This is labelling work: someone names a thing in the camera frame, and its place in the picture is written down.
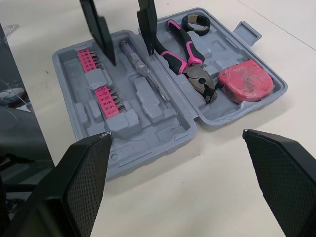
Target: pliers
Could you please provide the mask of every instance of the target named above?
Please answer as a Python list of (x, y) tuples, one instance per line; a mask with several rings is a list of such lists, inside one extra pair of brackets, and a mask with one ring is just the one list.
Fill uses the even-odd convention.
[(177, 75), (184, 74), (193, 88), (199, 92), (209, 104), (217, 97), (216, 89), (207, 71), (203, 70), (204, 56), (197, 51), (189, 34), (175, 21), (167, 21), (168, 29), (178, 39), (184, 49), (188, 62), (168, 51), (156, 39), (155, 49), (158, 54), (167, 60), (169, 68)]

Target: white table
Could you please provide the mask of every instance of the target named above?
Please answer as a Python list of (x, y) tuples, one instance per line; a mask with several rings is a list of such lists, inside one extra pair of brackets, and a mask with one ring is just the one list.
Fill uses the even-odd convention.
[[(111, 32), (137, 32), (137, 0), (97, 0)], [(253, 51), (287, 83), (268, 107), (208, 132), (175, 153), (106, 183), (93, 237), (283, 237), (259, 189), (244, 128), (316, 146), (315, 0), (156, 0), (158, 17), (203, 7), (233, 30), (245, 20), (263, 35)], [(79, 0), (0, 0), (2, 25), (55, 164), (75, 142), (51, 55), (91, 38)]]

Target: gray plastic tool case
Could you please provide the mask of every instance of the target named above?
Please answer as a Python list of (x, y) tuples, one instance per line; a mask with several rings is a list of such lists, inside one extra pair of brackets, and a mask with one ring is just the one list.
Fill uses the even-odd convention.
[[(259, 102), (236, 104), (218, 90), (216, 101), (206, 105), (184, 75), (175, 75), (167, 61), (156, 52), (150, 57), (141, 35), (127, 30), (112, 34), (116, 67), (94, 40), (57, 51), (52, 60), (76, 139), (105, 131), (113, 134), (107, 180), (125, 175), (184, 146), (197, 132), (196, 121), (205, 129), (215, 130), (267, 106), (287, 91), (287, 84), (249, 48), (261, 35), (245, 22), (230, 32), (201, 8), (161, 18), (158, 20), (157, 37), (168, 50), (185, 59), (180, 44), (167, 29), (166, 22), (173, 19), (181, 24), (187, 14), (201, 14), (210, 19), (208, 34), (200, 37), (195, 32), (189, 32), (189, 35), (197, 50), (204, 55), (204, 69), (214, 83), (223, 69), (253, 59), (272, 77), (275, 85), (273, 92)], [(128, 40), (134, 46), (149, 66), (156, 82), (168, 95), (169, 101), (163, 101), (136, 72), (119, 47), (121, 40)], [(84, 73), (77, 51), (85, 48), (96, 51), (104, 70)], [(108, 119), (101, 114), (94, 91), (90, 89), (99, 82), (115, 87), (124, 101), (124, 112)]]

